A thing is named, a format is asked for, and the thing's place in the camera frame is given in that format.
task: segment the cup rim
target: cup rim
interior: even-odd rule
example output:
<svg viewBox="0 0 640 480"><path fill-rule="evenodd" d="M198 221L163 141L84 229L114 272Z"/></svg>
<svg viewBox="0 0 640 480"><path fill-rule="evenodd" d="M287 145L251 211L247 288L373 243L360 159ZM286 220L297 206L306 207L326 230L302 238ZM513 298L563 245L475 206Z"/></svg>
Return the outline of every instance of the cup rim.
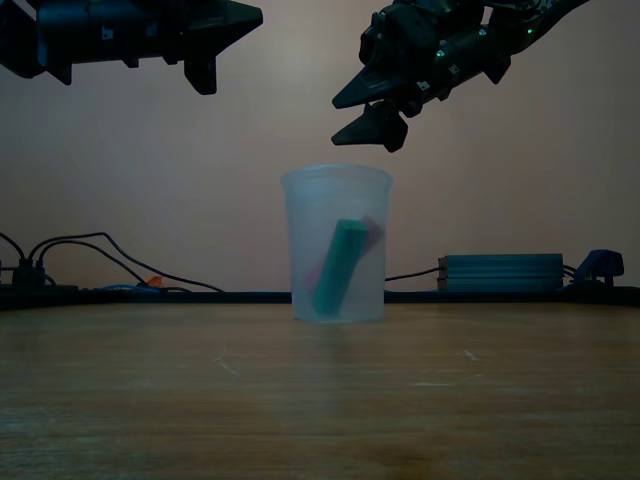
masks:
<svg viewBox="0 0 640 480"><path fill-rule="evenodd" d="M295 170L291 170L290 172L287 172L284 175L282 175L282 178L280 179L280 183L286 189L292 183L295 177L298 177L302 174L329 171L329 170L334 170L334 171L346 170L346 169L367 171L369 173L378 175L381 179L385 181L387 189L391 188L391 185L393 184L393 177L389 175L387 172L385 172L384 170L381 170L375 167L370 167L368 165L359 165L355 163L327 163L322 165L312 165L310 167L298 168Z"/></svg>

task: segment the orange object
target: orange object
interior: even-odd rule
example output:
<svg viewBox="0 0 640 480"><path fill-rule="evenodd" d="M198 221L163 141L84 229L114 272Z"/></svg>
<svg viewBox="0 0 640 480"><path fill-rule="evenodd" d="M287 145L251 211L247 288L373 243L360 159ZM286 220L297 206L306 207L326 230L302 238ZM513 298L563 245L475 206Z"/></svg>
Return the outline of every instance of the orange object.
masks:
<svg viewBox="0 0 640 480"><path fill-rule="evenodd" d="M147 280L147 285L149 285L150 287L158 288L164 287L164 284L162 283L162 277L160 275L154 275L153 277L150 277Z"/></svg>

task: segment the translucent plastic cup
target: translucent plastic cup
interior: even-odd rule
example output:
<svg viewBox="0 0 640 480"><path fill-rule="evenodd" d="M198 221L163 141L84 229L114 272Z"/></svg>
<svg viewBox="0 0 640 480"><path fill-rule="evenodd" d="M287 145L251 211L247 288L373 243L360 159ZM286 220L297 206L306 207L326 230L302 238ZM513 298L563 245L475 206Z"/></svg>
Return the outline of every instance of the translucent plastic cup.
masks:
<svg viewBox="0 0 640 480"><path fill-rule="evenodd" d="M387 173L358 165L321 165L282 177L296 318L382 318L392 182Z"/></svg>

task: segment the wooden table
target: wooden table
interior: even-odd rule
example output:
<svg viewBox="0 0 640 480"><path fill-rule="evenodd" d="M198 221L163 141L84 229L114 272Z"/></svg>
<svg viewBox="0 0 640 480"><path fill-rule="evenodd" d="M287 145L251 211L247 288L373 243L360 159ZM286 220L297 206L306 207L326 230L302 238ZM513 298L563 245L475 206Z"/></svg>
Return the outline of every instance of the wooden table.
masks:
<svg viewBox="0 0 640 480"><path fill-rule="evenodd" d="M0 315L2 479L640 478L640 310Z"/></svg>

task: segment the beige wall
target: beige wall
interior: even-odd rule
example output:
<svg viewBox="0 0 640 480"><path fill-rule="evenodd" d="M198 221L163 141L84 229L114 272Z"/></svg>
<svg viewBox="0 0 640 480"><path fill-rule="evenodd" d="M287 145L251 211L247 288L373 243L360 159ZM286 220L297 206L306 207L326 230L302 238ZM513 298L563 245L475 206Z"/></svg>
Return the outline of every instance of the beige wall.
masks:
<svg viewBox="0 0 640 480"><path fill-rule="evenodd" d="M380 0L253 0L265 25L219 58L219 94L180 67L74 69L67 88L0 71L0 227L30 246L107 230L160 268L229 290L288 287L284 172L363 163L395 178L388 272L450 253L625 255L640 284L637 0L593 0L514 58L411 121L407 146L336 148L359 114L331 98L358 71ZM0 244L7 265L12 252ZM59 282L129 282L95 252L60 247ZM427 289L430 279L394 285Z"/></svg>

